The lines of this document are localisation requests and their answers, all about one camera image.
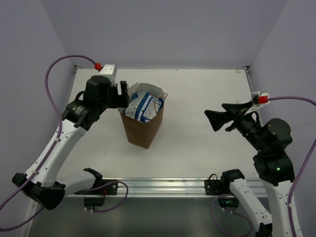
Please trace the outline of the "blue white snack bag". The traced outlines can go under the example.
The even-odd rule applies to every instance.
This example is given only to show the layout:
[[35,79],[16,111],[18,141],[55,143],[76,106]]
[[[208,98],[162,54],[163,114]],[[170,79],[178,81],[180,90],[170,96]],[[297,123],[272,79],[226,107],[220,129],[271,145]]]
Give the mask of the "blue white snack bag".
[[161,97],[154,97],[148,92],[140,91],[132,95],[129,105],[123,115],[142,123],[150,122],[162,109],[164,101]]

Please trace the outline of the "brown paper bag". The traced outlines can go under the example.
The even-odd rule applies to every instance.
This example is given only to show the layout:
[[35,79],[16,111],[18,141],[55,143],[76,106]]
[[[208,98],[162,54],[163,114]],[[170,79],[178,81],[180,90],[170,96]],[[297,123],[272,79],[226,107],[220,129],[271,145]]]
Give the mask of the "brown paper bag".
[[[163,89],[149,83],[136,83],[131,86],[128,89],[129,102],[132,99],[132,95],[140,91],[148,92],[154,97],[161,97],[165,105],[168,94],[165,93]],[[125,108],[119,108],[118,111],[129,143],[145,149],[149,148],[162,123],[164,105],[158,114],[147,123],[142,123],[123,115],[122,113]]]

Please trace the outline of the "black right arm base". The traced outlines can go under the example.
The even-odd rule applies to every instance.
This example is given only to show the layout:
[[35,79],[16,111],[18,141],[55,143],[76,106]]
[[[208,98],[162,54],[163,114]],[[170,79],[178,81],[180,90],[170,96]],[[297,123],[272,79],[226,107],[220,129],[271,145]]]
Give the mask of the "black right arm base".
[[219,196],[230,194],[229,196],[218,198],[219,206],[225,210],[235,211],[239,207],[239,200],[226,190],[218,176],[213,173],[204,181],[205,194],[209,196]]

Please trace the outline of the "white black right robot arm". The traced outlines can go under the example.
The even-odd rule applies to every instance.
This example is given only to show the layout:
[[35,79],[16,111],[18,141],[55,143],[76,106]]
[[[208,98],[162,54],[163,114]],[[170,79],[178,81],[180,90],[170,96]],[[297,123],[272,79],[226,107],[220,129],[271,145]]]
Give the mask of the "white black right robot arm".
[[250,218],[258,237],[301,237],[303,235],[297,217],[294,192],[294,168],[285,148],[292,143],[289,124],[273,118],[264,126],[258,118],[252,102],[222,104],[224,111],[205,110],[214,131],[231,123],[225,130],[236,129],[257,151],[254,167],[265,187],[270,210],[267,210],[247,185],[238,169],[222,173],[222,192],[235,196]]

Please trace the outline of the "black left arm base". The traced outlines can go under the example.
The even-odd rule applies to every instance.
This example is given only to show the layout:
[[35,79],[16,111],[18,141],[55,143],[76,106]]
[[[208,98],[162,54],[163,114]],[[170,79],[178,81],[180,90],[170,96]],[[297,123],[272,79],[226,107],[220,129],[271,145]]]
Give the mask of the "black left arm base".
[[95,209],[97,207],[102,207],[105,203],[105,199],[107,196],[115,196],[118,191],[118,183],[117,180],[110,179],[102,179],[97,180],[95,184],[92,186],[93,188],[101,187],[107,183],[112,183],[106,187],[103,187],[98,190],[86,190],[76,192],[75,195],[83,195],[83,205],[87,209]]

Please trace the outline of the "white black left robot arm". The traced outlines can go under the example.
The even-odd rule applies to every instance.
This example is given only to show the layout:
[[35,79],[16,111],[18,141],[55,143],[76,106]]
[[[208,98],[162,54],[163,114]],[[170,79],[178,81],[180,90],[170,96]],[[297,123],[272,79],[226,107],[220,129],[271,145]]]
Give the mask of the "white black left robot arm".
[[59,181],[57,175],[76,143],[101,114],[107,109],[126,108],[128,102],[127,82],[113,84],[105,76],[92,76],[85,90],[66,106],[56,134],[40,157],[25,173],[16,173],[13,184],[48,210],[56,208],[67,195],[87,191],[99,193],[103,176],[92,168],[85,168],[79,177],[65,181]]

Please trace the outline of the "aluminium mounting rail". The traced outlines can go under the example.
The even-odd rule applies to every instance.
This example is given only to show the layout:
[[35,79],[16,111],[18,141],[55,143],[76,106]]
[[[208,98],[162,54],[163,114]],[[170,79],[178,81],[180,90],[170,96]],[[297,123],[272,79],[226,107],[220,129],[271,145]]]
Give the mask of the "aluminium mounting rail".
[[[210,198],[205,194],[206,178],[114,178],[128,186],[128,198]],[[258,198],[267,198],[265,188],[258,178],[248,178],[248,187]],[[126,188],[118,184],[118,191],[110,198],[123,198]]]

